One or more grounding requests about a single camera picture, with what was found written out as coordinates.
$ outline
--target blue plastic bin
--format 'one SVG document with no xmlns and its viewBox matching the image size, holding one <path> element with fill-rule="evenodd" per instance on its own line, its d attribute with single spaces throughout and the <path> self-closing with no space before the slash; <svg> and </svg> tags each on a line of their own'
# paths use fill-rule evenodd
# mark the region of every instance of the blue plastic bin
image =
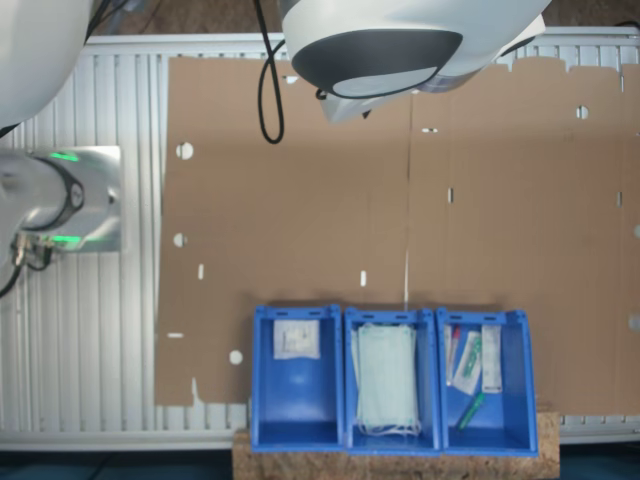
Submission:
<svg viewBox="0 0 640 480">
<path fill-rule="evenodd" d="M 366 324 L 410 324 L 416 328 L 416 377 L 418 411 L 422 431 L 419 436 L 371 436 L 357 425 L 358 386 L 351 356 L 351 332 Z M 346 448 L 355 455 L 437 456 L 440 450 L 437 353 L 435 322 L 429 310 L 420 312 L 345 311 L 346 358 Z"/>
<path fill-rule="evenodd" d="M 275 320 L 319 320 L 320 359 L 274 358 Z M 253 332 L 251 447 L 254 452 L 342 450 L 344 391 L 338 305 L 257 307 Z"/>
<path fill-rule="evenodd" d="M 438 326 L 442 448 L 453 455 L 535 457 L 538 455 L 536 402 L 529 324 L 523 311 L 501 313 L 436 311 Z M 486 393 L 482 406 L 462 431 L 457 425 L 474 397 L 446 384 L 444 326 L 460 326 L 460 341 L 454 360 L 454 374 L 470 331 L 482 325 L 500 325 L 502 393 Z M 482 391 L 482 375 L 476 394 Z"/>
</svg>

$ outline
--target cable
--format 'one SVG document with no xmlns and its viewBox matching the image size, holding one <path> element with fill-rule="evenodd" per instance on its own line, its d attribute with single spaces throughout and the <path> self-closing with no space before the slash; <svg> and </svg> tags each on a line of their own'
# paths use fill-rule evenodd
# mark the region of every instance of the cable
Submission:
<svg viewBox="0 0 640 480">
<path fill-rule="evenodd" d="M 115 15 L 116 13 L 118 13 L 120 10 L 122 10 L 122 8 L 129 3 L 129 0 L 123 0 L 122 3 L 120 3 L 118 6 L 114 7 L 111 9 L 111 11 L 109 13 L 107 13 L 104 17 L 102 17 L 100 19 L 100 21 L 96 24 L 96 28 L 98 28 L 100 25 L 102 25 L 104 22 L 106 22 L 107 20 L 109 20 L 113 15 Z"/>
<path fill-rule="evenodd" d="M 102 2 L 100 2 L 100 5 L 98 5 L 98 8 L 96 9 L 96 13 L 94 13 L 93 17 L 91 17 L 91 20 L 89 20 L 89 26 L 87 27 L 87 34 L 84 37 L 84 43 L 87 43 L 87 40 L 89 40 L 89 37 L 93 34 L 96 27 L 103 20 L 102 16 L 104 15 L 104 12 L 107 11 L 107 8 L 109 8 L 110 1 L 111 0 L 102 0 Z"/>
<path fill-rule="evenodd" d="M 260 81 L 258 83 L 258 116 L 260 118 L 260 129 L 265 140 L 272 145 L 276 145 L 282 141 L 284 137 L 284 112 L 282 110 L 282 96 L 280 95 L 280 84 L 278 82 L 278 70 L 276 69 L 275 54 L 284 45 L 284 40 L 280 41 L 275 50 L 271 50 L 271 43 L 269 42 L 269 35 L 267 33 L 267 25 L 264 21 L 264 14 L 262 13 L 262 6 L 260 0 L 253 0 L 253 4 L 256 8 L 256 15 L 258 17 L 258 23 L 260 24 L 260 32 L 262 33 L 262 40 L 264 46 L 267 49 L 267 60 L 260 74 Z M 267 67 L 271 68 L 271 77 L 273 79 L 273 91 L 276 96 L 276 107 L 278 109 L 278 136 L 272 138 L 267 132 L 267 128 L 264 124 L 264 112 L 262 110 L 262 90 L 264 87 L 264 77 L 267 72 Z"/>
<path fill-rule="evenodd" d="M 3 298 L 7 295 L 11 289 L 16 285 L 18 278 L 20 277 L 20 271 L 22 270 L 22 265 L 17 265 L 13 269 L 13 273 L 11 274 L 11 278 L 9 278 L 9 282 L 4 286 L 2 290 L 0 290 L 0 298 Z"/>
<path fill-rule="evenodd" d="M 27 266 L 33 270 L 34 272 L 44 272 L 49 265 L 51 265 L 51 254 L 53 253 L 53 249 L 51 247 L 45 247 L 44 254 L 42 255 L 42 265 L 35 266 L 31 263 L 28 263 Z"/>
<path fill-rule="evenodd" d="M 153 9 L 153 12 L 151 12 L 151 16 L 149 17 L 149 20 L 147 20 L 147 23 L 145 23 L 144 27 L 140 30 L 140 32 L 138 32 L 138 35 L 142 35 L 144 32 L 147 31 L 147 28 L 149 28 L 149 25 L 151 25 L 151 22 L 156 17 L 158 10 L 160 10 L 160 7 L 162 7 L 162 2 L 164 2 L 164 0 L 158 0 L 158 4 L 156 5 L 156 8 Z"/>
</svg>

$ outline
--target wooden block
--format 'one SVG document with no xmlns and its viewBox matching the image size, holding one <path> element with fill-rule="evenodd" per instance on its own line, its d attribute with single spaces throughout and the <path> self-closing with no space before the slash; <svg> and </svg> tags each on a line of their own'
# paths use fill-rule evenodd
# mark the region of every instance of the wooden block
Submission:
<svg viewBox="0 0 640 480">
<path fill-rule="evenodd" d="M 439 458 L 349 456 L 346 453 L 252 453 L 249 432 L 233 441 L 235 480 L 489 480 L 560 476 L 559 416 L 538 404 L 540 455 L 525 457 Z"/>
</svg>

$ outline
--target brown cardboard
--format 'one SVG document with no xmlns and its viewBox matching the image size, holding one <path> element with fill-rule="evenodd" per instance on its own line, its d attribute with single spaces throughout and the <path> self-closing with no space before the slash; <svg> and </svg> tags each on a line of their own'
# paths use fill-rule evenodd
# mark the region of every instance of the brown cardboard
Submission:
<svg viewBox="0 0 640 480">
<path fill-rule="evenodd" d="M 193 404 L 192 378 L 203 401 L 246 402 L 259 304 L 403 301 L 410 98 L 366 121 L 329 125 L 315 89 L 281 82 L 286 135 L 272 146 L 258 123 L 262 65 L 170 63 L 159 404 Z M 279 67 L 280 75 L 293 73 Z M 266 82 L 271 128 L 272 98 Z M 176 155 L 185 141 L 194 147 L 189 160 Z M 183 248 L 173 243 L 176 233 L 187 237 Z M 244 357 L 238 366 L 229 361 L 234 350 Z"/>
<path fill-rule="evenodd" d="M 560 412 L 640 412 L 638 67 L 623 92 L 613 69 L 527 59 L 339 125 L 304 81 L 281 82 L 271 146 L 261 66 L 170 63 L 157 403 L 192 404 L 193 378 L 206 402 L 245 402 L 255 305 L 397 305 L 408 255 L 411 307 L 528 312 L 537 394 Z M 271 128 L 274 111 L 267 80 Z"/>
<path fill-rule="evenodd" d="M 640 315 L 640 66 L 625 65 L 622 167 L 622 302 L 616 318 L 616 403 L 621 412 L 638 412 L 640 332 L 629 329 Z"/>
<path fill-rule="evenodd" d="M 630 266 L 640 253 L 632 238 L 640 170 L 637 139 L 623 125 L 637 130 L 638 98 L 625 94 L 613 69 L 566 73 L 540 58 L 413 99 L 410 300 L 525 309 L 536 393 L 567 414 L 640 412 L 632 373 L 640 334 L 627 325 L 638 307 L 640 272 Z M 577 118 L 580 105 L 587 119 Z M 625 295 L 635 304 L 624 305 Z"/>
</svg>

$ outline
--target surgical mask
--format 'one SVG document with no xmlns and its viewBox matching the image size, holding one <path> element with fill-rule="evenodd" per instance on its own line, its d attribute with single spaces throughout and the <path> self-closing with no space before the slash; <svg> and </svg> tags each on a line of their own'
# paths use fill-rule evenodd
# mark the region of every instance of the surgical mask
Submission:
<svg viewBox="0 0 640 480">
<path fill-rule="evenodd" d="M 365 324 L 352 332 L 357 422 L 367 435 L 420 433 L 415 329 Z"/>
</svg>

